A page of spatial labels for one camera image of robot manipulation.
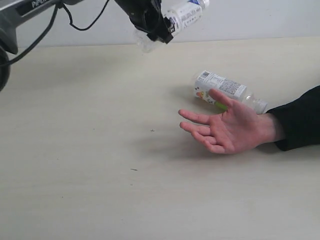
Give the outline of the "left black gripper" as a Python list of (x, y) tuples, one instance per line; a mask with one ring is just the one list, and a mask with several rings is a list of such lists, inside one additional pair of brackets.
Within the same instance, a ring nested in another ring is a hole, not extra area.
[(153, 42), (168, 44), (174, 25), (161, 13), (161, 0), (115, 0), (116, 4), (127, 14), (137, 30), (147, 33)]

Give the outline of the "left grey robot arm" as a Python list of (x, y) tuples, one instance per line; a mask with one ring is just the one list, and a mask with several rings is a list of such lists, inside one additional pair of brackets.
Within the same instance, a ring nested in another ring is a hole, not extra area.
[[(59, 9), (64, 9), (73, 28), (73, 18), (68, 6), (79, 0), (2, 0), (0, 2), (0, 87), (10, 78), (11, 65), (20, 61), (48, 34), (54, 25)], [(168, 44), (174, 37), (170, 20), (162, 14), (160, 0), (118, 0), (116, 4), (127, 14), (134, 27), (146, 33), (153, 42)], [(51, 19), (34, 42), (18, 53), (17, 28), (40, 13), (53, 8)]]

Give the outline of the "person's open bare hand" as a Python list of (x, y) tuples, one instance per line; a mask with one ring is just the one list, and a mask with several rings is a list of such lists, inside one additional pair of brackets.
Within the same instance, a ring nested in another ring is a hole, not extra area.
[(256, 114), (250, 107), (216, 89), (211, 89), (209, 95), (227, 110), (209, 115), (180, 109), (178, 114), (188, 120), (180, 122), (180, 128), (211, 153), (239, 154), (285, 138), (281, 124), (272, 114)]

